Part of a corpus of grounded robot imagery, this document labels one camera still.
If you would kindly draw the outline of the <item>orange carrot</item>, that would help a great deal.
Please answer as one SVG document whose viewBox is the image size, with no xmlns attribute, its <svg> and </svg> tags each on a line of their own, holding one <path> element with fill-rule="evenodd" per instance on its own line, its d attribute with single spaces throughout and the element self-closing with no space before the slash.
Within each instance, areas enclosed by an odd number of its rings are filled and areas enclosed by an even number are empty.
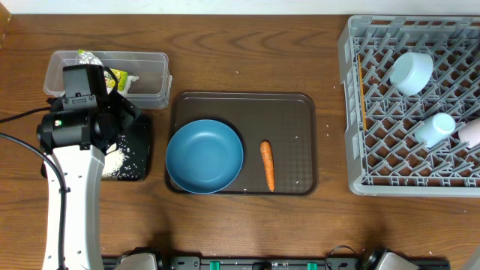
<svg viewBox="0 0 480 270">
<path fill-rule="evenodd" d="M 275 191 L 275 167 L 273 161 L 272 147 L 269 141 L 262 141 L 260 144 L 260 153 L 265 170 L 265 179 L 267 181 L 268 189 L 271 192 Z"/>
</svg>

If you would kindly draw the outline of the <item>pile of white rice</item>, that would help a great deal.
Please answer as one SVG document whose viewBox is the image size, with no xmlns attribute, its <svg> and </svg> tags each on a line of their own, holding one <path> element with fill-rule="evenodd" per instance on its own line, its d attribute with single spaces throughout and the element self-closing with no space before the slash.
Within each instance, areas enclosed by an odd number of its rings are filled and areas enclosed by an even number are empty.
<svg viewBox="0 0 480 270">
<path fill-rule="evenodd" d="M 111 145 L 106 152 L 102 178 L 106 180 L 126 179 L 131 171 L 129 160 L 130 155 L 120 142 Z"/>
</svg>

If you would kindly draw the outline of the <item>green yellow foil wrapper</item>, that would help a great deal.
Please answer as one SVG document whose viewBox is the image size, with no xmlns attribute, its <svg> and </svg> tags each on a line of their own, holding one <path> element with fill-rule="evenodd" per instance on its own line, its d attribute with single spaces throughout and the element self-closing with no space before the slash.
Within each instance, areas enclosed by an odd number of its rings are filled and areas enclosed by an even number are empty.
<svg viewBox="0 0 480 270">
<path fill-rule="evenodd" d="M 100 65 L 104 67 L 104 63 L 97 56 L 95 56 L 92 52 L 82 49 L 77 51 L 76 63 L 80 65 Z M 110 73 L 106 70 L 103 72 L 107 92 L 110 93 L 116 87 L 117 92 L 126 94 L 131 84 L 131 79 L 129 78 L 128 72 L 113 68 L 110 68 L 110 70 Z"/>
</svg>

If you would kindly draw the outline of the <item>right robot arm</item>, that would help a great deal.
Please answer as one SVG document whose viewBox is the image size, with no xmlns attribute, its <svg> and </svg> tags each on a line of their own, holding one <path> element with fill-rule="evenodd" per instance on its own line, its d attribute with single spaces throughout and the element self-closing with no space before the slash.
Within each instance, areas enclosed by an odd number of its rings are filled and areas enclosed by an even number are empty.
<svg viewBox="0 0 480 270">
<path fill-rule="evenodd" d="M 442 260 L 409 260 L 387 249 L 376 249 L 366 253 L 357 269 L 367 270 L 420 270 L 420 269 L 450 269 L 450 265 Z"/>
</svg>

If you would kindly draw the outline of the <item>white napkin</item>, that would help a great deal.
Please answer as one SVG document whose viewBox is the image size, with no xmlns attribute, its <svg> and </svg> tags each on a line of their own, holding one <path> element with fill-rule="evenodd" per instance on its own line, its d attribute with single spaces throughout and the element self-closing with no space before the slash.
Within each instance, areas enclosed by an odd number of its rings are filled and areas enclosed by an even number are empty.
<svg viewBox="0 0 480 270">
<path fill-rule="evenodd" d="M 121 90 L 121 93 L 126 95 L 130 90 L 132 84 L 135 83 L 138 79 L 139 79 L 138 76 L 128 75 L 124 83 L 123 89 Z"/>
</svg>

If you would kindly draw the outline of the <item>light blue cup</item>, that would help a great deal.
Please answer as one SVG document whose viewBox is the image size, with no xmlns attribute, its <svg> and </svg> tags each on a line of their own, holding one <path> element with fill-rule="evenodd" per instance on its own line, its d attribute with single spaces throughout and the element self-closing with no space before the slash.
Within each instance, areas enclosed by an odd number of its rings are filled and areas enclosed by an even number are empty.
<svg viewBox="0 0 480 270">
<path fill-rule="evenodd" d="M 419 143 L 426 143 L 427 148 L 435 146 L 450 136 L 456 128 L 456 122 L 447 113 L 439 112 L 423 121 L 423 125 L 414 133 Z"/>
</svg>

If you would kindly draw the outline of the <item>white pink cup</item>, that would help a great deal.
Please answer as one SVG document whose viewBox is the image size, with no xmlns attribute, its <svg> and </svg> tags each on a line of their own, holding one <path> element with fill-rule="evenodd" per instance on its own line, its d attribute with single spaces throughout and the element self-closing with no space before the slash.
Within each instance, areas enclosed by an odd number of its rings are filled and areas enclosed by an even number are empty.
<svg viewBox="0 0 480 270">
<path fill-rule="evenodd" d="M 480 143 L 480 118 L 467 122 L 458 131 L 458 138 L 468 149 L 476 147 Z"/>
</svg>

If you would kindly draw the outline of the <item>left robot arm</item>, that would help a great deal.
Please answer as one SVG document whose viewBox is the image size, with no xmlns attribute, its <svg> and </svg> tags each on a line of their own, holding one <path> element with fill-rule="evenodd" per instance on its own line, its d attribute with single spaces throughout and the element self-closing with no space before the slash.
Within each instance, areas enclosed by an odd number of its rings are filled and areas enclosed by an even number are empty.
<svg viewBox="0 0 480 270">
<path fill-rule="evenodd" d="M 63 69 L 64 94 L 37 126 L 48 180 L 43 269 L 102 269 L 100 183 L 108 148 L 140 116 L 115 89 L 108 67 L 79 64 Z"/>
</svg>

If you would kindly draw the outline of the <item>light blue bowl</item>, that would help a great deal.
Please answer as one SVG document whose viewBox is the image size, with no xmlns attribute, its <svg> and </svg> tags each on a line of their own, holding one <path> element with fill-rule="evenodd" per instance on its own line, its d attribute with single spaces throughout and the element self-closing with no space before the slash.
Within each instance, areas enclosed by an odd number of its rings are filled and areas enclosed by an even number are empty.
<svg viewBox="0 0 480 270">
<path fill-rule="evenodd" d="M 393 64 L 389 80 L 405 95 L 418 94 L 429 82 L 434 71 L 434 61 L 426 53 L 406 52 Z"/>
</svg>

